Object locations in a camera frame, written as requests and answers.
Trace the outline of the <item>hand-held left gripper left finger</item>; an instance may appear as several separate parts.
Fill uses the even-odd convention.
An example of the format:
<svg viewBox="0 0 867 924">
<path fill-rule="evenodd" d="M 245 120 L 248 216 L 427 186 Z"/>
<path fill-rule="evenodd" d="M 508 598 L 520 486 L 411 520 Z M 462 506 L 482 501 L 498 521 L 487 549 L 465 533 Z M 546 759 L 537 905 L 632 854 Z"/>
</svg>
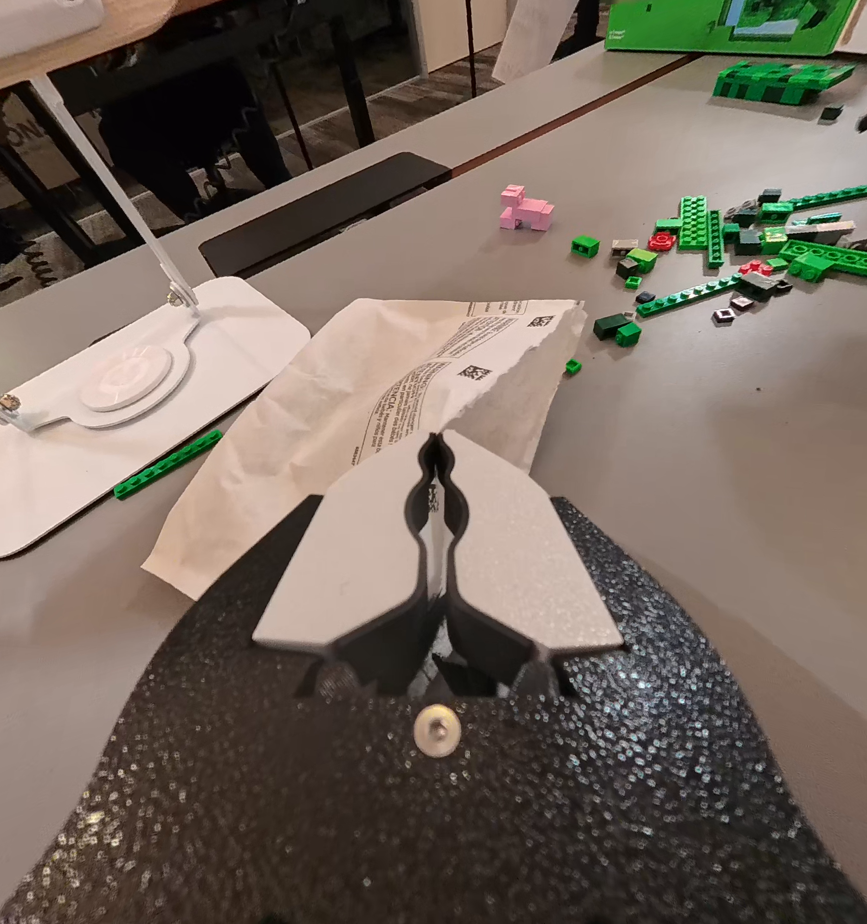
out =
<svg viewBox="0 0 867 924">
<path fill-rule="evenodd" d="M 422 656 L 440 590 L 439 442 L 414 433 L 335 481 L 253 631 L 278 650 Z"/>
</svg>

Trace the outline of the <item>short wide green plate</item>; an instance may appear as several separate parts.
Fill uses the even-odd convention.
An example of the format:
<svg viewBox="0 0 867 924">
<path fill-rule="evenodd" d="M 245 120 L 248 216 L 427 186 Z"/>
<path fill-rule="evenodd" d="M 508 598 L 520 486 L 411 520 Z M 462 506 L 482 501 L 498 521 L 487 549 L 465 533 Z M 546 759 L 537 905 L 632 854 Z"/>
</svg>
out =
<svg viewBox="0 0 867 924">
<path fill-rule="evenodd" d="M 678 231 L 679 250 L 706 250 L 709 241 L 707 198 L 702 195 L 683 196 L 680 200 Z"/>
</svg>

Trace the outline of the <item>grey desk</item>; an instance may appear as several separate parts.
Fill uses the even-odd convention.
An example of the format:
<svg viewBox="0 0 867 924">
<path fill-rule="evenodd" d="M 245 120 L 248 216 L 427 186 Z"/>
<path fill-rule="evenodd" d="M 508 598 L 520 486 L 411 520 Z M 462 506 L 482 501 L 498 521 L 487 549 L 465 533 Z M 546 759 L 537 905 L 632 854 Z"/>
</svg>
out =
<svg viewBox="0 0 867 924">
<path fill-rule="evenodd" d="M 360 296 L 628 296 L 571 237 L 639 237 L 679 198 L 723 209 L 780 187 L 867 182 L 867 61 L 844 112 L 712 98 L 727 59 L 592 48 L 164 242 L 194 281 L 198 242 L 399 147 L 453 179 L 299 254 L 254 284 L 312 332 Z M 640 71 L 648 69 L 645 82 Z M 502 229 L 516 184 L 549 230 Z M 867 229 L 867 200 L 854 205 Z M 651 572 L 714 641 L 786 778 L 867 898 L 867 281 L 828 278 L 712 323 L 703 305 L 649 321 L 637 347 L 586 331 L 533 475 Z M 190 602 L 144 573 L 197 466 L 134 502 L 104 501 L 0 562 L 0 906 L 89 779 L 128 694 Z"/>
</svg>

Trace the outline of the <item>black office chair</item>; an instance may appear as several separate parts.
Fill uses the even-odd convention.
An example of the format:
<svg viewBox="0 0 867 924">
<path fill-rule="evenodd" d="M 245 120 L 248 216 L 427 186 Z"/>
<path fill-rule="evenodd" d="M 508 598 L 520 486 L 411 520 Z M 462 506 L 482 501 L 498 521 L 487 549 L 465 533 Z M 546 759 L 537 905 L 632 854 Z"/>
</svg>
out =
<svg viewBox="0 0 867 924">
<path fill-rule="evenodd" d="M 209 64 L 100 109 L 99 132 L 113 164 L 185 223 L 207 205 L 189 171 L 236 149 L 266 189 L 292 174 L 264 109 L 233 61 Z"/>
</svg>

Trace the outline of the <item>flat green brick panel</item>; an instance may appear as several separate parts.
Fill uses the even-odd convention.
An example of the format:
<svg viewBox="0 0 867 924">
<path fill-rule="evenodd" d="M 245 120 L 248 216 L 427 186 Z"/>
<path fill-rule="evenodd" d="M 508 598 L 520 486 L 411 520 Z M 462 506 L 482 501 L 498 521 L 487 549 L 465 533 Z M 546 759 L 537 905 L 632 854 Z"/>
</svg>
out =
<svg viewBox="0 0 867 924">
<path fill-rule="evenodd" d="M 806 105 L 855 71 L 854 64 L 781 64 L 742 61 L 719 73 L 714 98 Z"/>
</svg>

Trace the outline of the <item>white paper bag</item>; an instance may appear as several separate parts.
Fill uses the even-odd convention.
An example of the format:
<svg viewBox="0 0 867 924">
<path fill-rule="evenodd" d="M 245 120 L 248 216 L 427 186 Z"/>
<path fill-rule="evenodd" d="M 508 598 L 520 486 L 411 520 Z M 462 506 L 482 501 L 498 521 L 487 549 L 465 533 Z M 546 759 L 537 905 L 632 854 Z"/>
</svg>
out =
<svg viewBox="0 0 867 924">
<path fill-rule="evenodd" d="M 239 415 L 142 568 L 197 600 L 308 495 L 414 433 L 455 430 L 531 470 L 582 301 L 358 298 Z"/>
</svg>

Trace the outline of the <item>white paper sheet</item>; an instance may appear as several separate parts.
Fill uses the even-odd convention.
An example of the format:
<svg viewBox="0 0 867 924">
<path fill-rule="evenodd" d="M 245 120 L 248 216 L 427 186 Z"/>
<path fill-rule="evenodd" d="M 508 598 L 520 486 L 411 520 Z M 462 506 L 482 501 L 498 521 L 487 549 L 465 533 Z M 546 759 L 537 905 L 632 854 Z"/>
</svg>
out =
<svg viewBox="0 0 867 924">
<path fill-rule="evenodd" d="M 517 1 L 493 79 L 507 84 L 550 63 L 570 17 L 567 2 Z"/>
</svg>

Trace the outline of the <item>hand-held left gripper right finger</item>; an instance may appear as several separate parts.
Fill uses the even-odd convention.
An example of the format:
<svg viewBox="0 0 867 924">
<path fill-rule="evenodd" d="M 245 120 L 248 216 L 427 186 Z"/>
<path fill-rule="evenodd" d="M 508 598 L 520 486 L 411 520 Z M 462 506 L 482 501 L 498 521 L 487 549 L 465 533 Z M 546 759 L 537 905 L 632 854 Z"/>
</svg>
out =
<svg viewBox="0 0 867 924">
<path fill-rule="evenodd" d="M 454 649 L 463 656 L 567 656 L 622 647 L 547 492 L 455 431 L 440 442 Z"/>
</svg>

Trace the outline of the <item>pink brick pig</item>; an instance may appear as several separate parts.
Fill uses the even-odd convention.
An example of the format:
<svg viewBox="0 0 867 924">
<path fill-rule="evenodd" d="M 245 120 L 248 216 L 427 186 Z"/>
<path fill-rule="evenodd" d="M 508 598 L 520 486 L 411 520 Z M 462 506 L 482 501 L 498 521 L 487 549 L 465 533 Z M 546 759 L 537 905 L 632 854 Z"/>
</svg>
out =
<svg viewBox="0 0 867 924">
<path fill-rule="evenodd" d="M 549 230 L 553 223 L 555 205 L 527 197 L 525 187 L 511 184 L 501 194 L 503 211 L 499 219 L 502 229 L 529 228 L 537 232 Z"/>
</svg>

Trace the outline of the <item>green toy box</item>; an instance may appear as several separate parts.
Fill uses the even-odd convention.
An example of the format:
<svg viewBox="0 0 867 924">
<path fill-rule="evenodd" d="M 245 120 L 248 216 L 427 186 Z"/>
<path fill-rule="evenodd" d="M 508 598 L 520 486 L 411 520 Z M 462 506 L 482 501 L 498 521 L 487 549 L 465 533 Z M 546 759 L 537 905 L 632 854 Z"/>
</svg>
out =
<svg viewBox="0 0 867 924">
<path fill-rule="evenodd" d="M 867 1 L 614 2 L 604 47 L 809 58 L 866 54 Z"/>
</svg>

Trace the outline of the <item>wooden and white book stand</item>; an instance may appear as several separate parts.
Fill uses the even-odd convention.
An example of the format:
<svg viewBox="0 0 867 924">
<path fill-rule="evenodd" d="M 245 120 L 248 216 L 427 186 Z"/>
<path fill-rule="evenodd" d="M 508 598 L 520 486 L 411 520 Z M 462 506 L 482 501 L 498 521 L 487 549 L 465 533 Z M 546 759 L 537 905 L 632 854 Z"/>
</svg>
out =
<svg viewBox="0 0 867 924">
<path fill-rule="evenodd" d="M 29 83 L 170 283 L 161 307 L 0 393 L 0 559 L 43 539 L 252 397 L 311 337 L 242 279 L 191 287 L 48 78 L 150 35 L 174 3 L 151 6 L 0 2 L 0 90 Z"/>
</svg>

